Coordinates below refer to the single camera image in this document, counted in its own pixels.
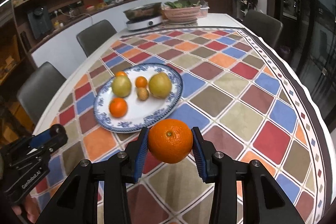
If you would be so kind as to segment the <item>person left hand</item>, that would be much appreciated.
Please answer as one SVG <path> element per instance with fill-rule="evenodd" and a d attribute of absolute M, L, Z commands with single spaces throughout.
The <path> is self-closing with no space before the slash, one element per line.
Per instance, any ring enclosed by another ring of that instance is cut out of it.
<path fill-rule="evenodd" d="M 28 194 L 20 205 L 11 207 L 16 215 L 22 215 L 24 212 L 31 223 L 35 223 L 41 213 L 37 200 Z"/>

